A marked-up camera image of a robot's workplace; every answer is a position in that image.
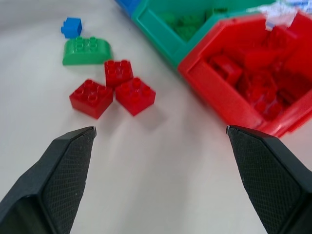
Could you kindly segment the green blocks inside bin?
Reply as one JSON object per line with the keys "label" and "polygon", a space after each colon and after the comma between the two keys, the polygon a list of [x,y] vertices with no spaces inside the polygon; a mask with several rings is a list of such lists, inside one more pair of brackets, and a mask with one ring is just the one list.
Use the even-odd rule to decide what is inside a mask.
{"label": "green blocks inside bin", "polygon": [[228,8],[210,8],[203,13],[183,16],[167,12],[160,17],[182,40],[189,41],[211,16],[224,13],[228,13]]}

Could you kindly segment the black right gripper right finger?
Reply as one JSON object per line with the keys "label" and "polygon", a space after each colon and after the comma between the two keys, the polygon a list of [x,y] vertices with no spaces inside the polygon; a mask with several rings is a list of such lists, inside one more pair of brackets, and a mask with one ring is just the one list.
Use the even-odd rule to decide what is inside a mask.
{"label": "black right gripper right finger", "polygon": [[277,137],[235,125],[226,133],[267,234],[312,234],[312,171]]}

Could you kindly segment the red square building block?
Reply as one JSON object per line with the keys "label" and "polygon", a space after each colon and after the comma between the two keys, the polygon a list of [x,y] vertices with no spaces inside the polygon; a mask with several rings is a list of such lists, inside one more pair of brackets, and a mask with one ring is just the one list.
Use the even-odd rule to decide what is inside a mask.
{"label": "red square building block", "polygon": [[75,110],[99,119],[113,102],[113,89],[87,79],[69,99]]}
{"label": "red square building block", "polygon": [[104,63],[106,86],[116,88],[134,78],[131,63],[128,60],[108,60]]}
{"label": "red square building block", "polygon": [[139,77],[134,77],[118,86],[115,96],[132,116],[136,116],[154,104],[156,92]]}

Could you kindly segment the red plastic storage bin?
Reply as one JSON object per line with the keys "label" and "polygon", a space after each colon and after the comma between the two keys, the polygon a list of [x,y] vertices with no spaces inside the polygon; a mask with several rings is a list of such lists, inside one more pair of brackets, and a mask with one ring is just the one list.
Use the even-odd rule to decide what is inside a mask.
{"label": "red plastic storage bin", "polygon": [[[287,60],[286,67],[312,81],[312,16],[299,12],[291,25],[286,27],[305,37],[304,45]],[[221,20],[180,63],[178,71],[227,124],[253,128],[280,137],[312,119],[312,90],[275,119],[265,120],[208,63],[208,59],[224,46],[236,42],[262,41],[270,31],[266,29],[266,18],[262,14]]]}

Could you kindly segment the green rounded building block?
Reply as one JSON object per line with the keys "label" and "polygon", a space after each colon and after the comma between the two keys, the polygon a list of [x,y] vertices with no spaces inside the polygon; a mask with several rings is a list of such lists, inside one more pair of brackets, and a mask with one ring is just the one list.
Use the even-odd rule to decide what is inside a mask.
{"label": "green rounded building block", "polygon": [[106,40],[96,37],[76,37],[66,41],[62,64],[97,65],[112,59],[112,48]]}

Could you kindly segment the small blue building block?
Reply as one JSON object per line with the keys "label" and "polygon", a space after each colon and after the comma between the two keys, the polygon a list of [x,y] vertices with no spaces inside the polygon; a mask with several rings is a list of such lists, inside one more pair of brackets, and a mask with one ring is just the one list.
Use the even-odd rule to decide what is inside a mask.
{"label": "small blue building block", "polygon": [[82,32],[82,22],[80,18],[67,18],[60,28],[61,33],[66,39],[72,39],[80,36]]}

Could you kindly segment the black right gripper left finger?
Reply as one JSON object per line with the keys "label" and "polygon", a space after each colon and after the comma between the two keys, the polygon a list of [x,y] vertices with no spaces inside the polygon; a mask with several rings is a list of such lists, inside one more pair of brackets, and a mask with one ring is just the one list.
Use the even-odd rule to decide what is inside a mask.
{"label": "black right gripper left finger", "polygon": [[96,135],[91,126],[51,142],[0,201],[0,234],[70,234]]}

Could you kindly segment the white paper label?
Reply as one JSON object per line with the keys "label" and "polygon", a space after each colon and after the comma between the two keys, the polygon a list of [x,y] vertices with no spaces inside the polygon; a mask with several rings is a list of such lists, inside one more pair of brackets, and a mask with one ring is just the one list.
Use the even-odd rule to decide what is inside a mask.
{"label": "white paper label", "polygon": [[312,0],[276,0],[246,10],[248,13],[262,13],[266,18],[266,29],[272,30],[276,25],[290,26],[298,12],[312,16]]}

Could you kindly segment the red blocks inside bin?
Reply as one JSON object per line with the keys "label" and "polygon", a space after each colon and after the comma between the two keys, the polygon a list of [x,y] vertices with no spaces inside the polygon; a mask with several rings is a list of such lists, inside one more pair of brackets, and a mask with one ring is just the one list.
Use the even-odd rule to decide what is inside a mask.
{"label": "red blocks inside bin", "polygon": [[224,46],[208,63],[265,120],[273,120],[312,90],[309,78],[286,67],[304,40],[288,27],[276,26],[262,41]]}

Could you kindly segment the green plastic storage bin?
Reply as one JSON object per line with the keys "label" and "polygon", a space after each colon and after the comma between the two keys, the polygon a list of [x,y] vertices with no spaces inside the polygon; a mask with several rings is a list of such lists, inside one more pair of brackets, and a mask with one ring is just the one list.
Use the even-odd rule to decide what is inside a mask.
{"label": "green plastic storage bin", "polygon": [[[177,68],[219,20],[245,15],[248,8],[274,2],[275,0],[142,0],[132,14],[132,20],[169,63]],[[211,16],[189,41],[182,40],[160,17],[167,12],[175,16],[198,14],[210,8],[228,8],[228,13]]]}

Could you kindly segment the blue plastic storage bin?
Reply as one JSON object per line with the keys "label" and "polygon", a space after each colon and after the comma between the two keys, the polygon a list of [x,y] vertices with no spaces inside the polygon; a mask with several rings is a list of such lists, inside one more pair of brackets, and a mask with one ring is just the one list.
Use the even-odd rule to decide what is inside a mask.
{"label": "blue plastic storage bin", "polygon": [[115,0],[115,2],[129,17],[131,17],[141,0]]}

